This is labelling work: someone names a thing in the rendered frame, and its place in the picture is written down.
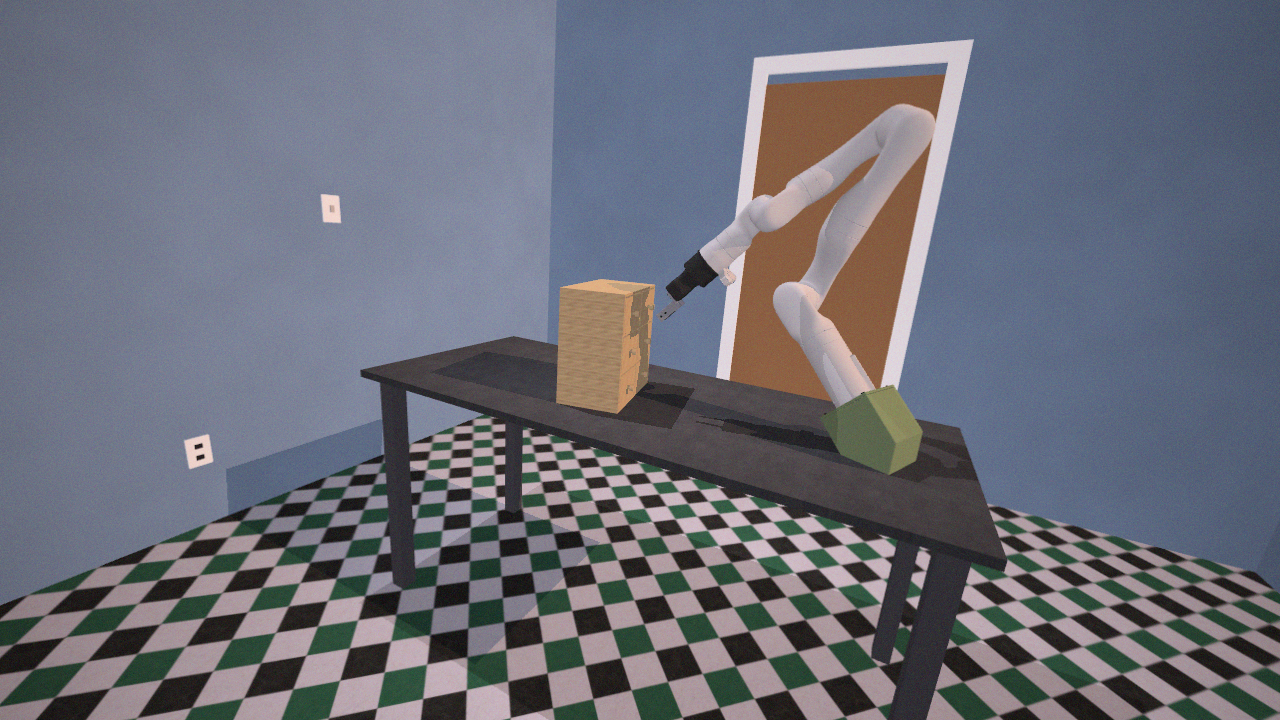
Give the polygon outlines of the light wooden chest of drawers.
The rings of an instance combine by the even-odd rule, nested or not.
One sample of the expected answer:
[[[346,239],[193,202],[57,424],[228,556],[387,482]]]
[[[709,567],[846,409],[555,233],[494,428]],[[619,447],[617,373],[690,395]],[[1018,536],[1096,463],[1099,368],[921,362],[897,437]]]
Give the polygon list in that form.
[[[646,288],[648,287],[648,288]],[[589,281],[561,287],[556,404],[618,414],[626,297],[655,284]],[[635,291],[635,292],[634,292]]]

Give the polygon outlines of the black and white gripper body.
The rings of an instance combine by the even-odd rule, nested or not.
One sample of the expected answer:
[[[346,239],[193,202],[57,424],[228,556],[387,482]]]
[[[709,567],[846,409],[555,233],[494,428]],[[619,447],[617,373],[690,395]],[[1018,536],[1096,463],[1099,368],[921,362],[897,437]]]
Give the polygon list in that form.
[[[704,288],[717,275],[719,275],[724,286],[730,286],[730,283],[732,284],[737,279],[733,272],[728,269],[731,263],[733,263],[733,258],[714,238],[684,264],[685,270],[667,284],[666,290],[678,301],[698,284]]]

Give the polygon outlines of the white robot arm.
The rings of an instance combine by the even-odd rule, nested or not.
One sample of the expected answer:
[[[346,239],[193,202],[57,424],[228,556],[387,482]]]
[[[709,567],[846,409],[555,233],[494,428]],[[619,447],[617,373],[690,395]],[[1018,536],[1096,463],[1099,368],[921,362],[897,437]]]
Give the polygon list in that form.
[[[835,407],[876,387],[835,324],[818,309],[852,250],[933,135],[931,111],[908,104],[895,105],[828,158],[788,181],[774,197],[753,199],[716,237],[724,251],[737,259],[759,231],[772,232],[786,225],[804,208],[836,190],[863,161],[881,154],[867,176],[829,211],[820,227],[815,258],[803,279],[780,284],[773,295],[774,311],[801,346]]]

